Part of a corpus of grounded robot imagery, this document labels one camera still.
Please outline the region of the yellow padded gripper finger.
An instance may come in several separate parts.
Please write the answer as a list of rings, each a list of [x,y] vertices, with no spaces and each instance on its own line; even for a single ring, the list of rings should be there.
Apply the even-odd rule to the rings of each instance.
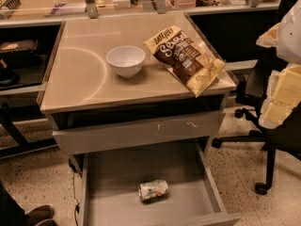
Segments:
[[[280,24],[275,24],[265,33],[260,35],[256,40],[256,44],[260,47],[271,48],[277,46],[277,32]]]
[[[261,106],[260,126],[275,129],[301,103],[301,65],[289,63],[281,72],[272,71]]]

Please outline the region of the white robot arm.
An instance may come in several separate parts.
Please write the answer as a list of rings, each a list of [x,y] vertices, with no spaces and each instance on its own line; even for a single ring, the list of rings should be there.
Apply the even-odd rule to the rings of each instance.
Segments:
[[[267,129],[279,127],[301,102],[300,23],[300,7],[294,6],[257,40],[259,46],[276,50],[276,58],[263,65],[269,72],[259,124]]]

